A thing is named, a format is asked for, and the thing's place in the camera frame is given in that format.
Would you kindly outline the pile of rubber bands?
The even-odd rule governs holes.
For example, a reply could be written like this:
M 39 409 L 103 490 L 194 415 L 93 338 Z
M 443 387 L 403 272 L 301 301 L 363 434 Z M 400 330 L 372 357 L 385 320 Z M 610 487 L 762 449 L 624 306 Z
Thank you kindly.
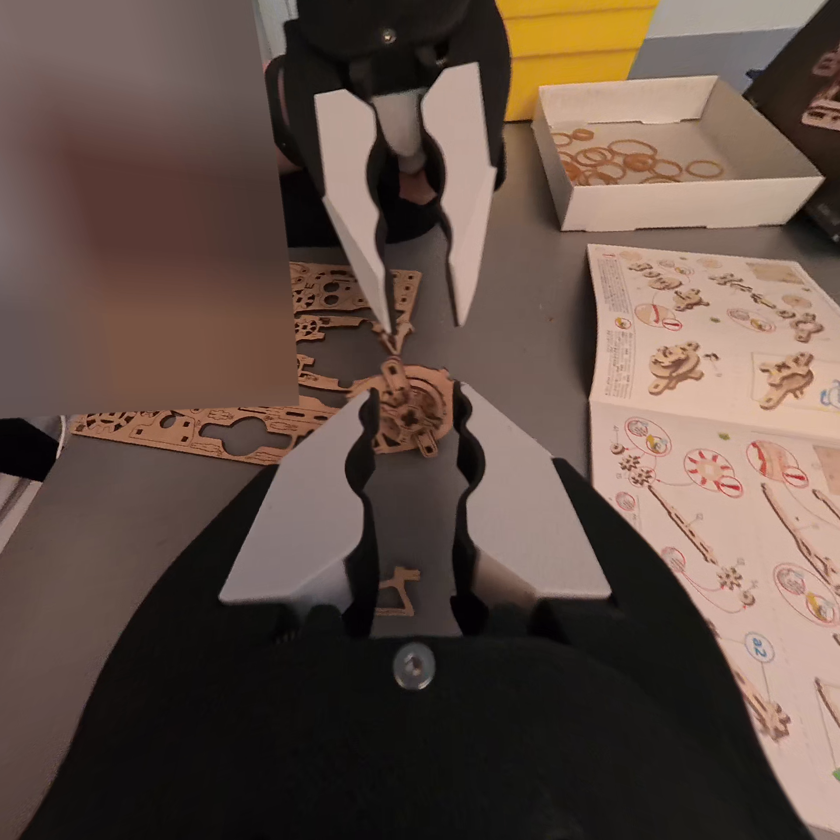
M 583 127 L 552 130 L 549 136 L 573 186 L 715 182 L 727 173 L 725 165 L 714 159 L 669 159 L 640 138 L 604 140 Z

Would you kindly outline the small wooden frame part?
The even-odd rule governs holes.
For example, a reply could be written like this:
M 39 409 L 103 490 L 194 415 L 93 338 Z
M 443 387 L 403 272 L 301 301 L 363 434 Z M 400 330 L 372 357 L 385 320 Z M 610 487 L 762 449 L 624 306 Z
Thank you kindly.
M 396 565 L 391 575 L 379 583 L 374 617 L 414 618 L 416 611 L 409 590 L 421 580 L 419 569 Z

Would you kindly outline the person's white shirt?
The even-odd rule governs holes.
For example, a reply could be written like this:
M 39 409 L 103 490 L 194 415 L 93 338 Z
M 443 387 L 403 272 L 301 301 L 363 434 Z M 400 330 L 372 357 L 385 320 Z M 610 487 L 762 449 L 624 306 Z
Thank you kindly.
M 2 552 L 42 486 L 41 481 L 1 475 L 0 549 Z

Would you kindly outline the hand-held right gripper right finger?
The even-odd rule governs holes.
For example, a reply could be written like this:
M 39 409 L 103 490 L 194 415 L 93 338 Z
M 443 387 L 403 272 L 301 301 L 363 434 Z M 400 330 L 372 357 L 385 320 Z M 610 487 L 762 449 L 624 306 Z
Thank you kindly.
M 551 453 L 471 385 L 455 384 L 456 465 L 451 611 L 465 636 L 513 607 L 529 620 L 547 601 L 612 595 Z

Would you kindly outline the black printed box lid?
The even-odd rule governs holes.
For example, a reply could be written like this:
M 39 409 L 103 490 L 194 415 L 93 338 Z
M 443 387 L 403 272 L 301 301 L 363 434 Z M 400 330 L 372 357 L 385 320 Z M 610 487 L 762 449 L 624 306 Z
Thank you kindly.
M 839 2 L 827 1 L 744 97 L 801 150 L 838 145 Z

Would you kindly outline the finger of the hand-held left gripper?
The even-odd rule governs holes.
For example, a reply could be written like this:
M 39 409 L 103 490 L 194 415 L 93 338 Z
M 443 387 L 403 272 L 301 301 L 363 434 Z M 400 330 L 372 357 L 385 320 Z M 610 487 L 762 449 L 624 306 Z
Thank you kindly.
M 422 118 L 443 164 L 439 205 L 448 237 L 448 287 L 455 324 L 461 327 L 478 286 L 497 177 L 479 64 L 444 69 L 422 99 Z
M 316 95 L 314 107 L 324 186 L 323 203 L 377 321 L 392 334 L 385 291 L 382 211 L 369 183 L 369 165 L 379 151 L 375 111 L 351 91 Z

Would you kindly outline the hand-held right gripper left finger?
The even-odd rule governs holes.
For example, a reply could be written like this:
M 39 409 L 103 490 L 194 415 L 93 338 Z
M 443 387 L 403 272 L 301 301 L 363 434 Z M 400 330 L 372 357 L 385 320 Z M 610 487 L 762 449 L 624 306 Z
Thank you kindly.
M 365 488 L 379 426 L 380 398 L 363 391 L 282 459 L 221 603 L 279 603 L 301 620 L 332 606 L 349 635 L 370 635 L 380 567 Z

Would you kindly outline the laser-cut plywood parts sheet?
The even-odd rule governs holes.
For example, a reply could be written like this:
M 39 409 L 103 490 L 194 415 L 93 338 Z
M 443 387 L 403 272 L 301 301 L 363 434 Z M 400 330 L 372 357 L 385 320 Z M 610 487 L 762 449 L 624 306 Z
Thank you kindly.
M 379 331 L 351 268 L 299 261 L 291 261 L 289 268 L 297 342 L 323 341 L 330 329 L 367 325 Z M 78 437 L 272 466 L 337 412 L 315 396 L 301 395 L 292 406 L 77 415 L 71 418 L 69 431 Z M 280 441 L 258 446 L 250 454 L 233 455 L 220 439 L 204 435 L 211 426 L 229 429 L 250 419 L 259 420 Z

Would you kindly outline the illustrated instruction booklet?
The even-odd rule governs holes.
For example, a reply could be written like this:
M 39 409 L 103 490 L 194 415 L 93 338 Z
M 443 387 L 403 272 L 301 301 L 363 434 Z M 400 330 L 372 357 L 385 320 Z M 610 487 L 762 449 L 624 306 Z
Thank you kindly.
M 793 261 L 587 259 L 593 484 L 711 625 L 803 821 L 838 834 L 838 305 Z

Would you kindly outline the round wooden gear model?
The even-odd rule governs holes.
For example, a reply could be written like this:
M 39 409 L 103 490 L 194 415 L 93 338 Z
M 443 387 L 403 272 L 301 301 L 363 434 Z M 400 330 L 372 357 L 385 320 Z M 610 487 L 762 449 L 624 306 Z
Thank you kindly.
M 380 426 L 374 438 L 377 454 L 417 450 L 426 458 L 438 454 L 438 441 L 454 426 L 455 382 L 446 369 L 404 364 L 391 356 L 381 372 L 354 382 L 351 399 L 369 391 L 379 395 Z

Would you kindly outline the white cardboard box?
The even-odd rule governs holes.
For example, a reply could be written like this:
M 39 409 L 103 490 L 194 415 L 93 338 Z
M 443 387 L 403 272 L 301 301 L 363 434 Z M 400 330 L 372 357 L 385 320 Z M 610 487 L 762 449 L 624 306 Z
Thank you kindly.
M 714 159 L 715 182 L 573 186 L 550 138 L 587 128 L 604 140 L 640 138 L 669 159 Z M 559 227 L 566 232 L 779 226 L 824 175 L 719 77 L 671 77 L 543 86 L 532 131 Z

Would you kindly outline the yellow plastic bin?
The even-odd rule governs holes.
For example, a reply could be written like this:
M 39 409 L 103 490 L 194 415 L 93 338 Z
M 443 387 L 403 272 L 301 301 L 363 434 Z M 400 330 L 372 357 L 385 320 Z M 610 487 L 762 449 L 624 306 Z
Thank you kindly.
M 498 1 L 511 48 L 506 121 L 528 121 L 539 89 L 627 78 L 658 1 Z

